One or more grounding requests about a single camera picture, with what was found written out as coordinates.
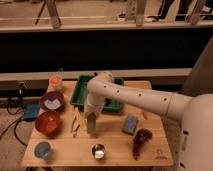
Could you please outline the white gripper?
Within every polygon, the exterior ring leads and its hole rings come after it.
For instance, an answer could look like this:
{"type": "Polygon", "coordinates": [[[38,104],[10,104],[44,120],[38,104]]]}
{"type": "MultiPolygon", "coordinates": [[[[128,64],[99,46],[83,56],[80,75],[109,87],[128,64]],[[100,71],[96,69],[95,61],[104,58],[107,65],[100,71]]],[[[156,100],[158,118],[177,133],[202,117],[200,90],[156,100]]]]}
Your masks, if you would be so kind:
{"type": "Polygon", "coordinates": [[[94,114],[96,118],[99,118],[101,112],[102,112],[101,106],[86,105],[84,107],[84,113],[86,117],[88,117],[91,114],[94,114]]]}

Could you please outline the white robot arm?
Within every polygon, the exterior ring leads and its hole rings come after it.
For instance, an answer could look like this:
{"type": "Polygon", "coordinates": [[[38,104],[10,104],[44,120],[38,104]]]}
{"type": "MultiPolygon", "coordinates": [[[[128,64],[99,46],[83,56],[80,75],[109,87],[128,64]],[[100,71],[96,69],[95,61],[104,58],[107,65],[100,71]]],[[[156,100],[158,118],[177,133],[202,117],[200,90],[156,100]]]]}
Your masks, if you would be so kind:
{"type": "Polygon", "coordinates": [[[106,98],[142,108],[181,123],[177,171],[213,171],[213,94],[196,97],[120,86],[108,71],[87,84],[86,115],[99,115],[106,98]]]}

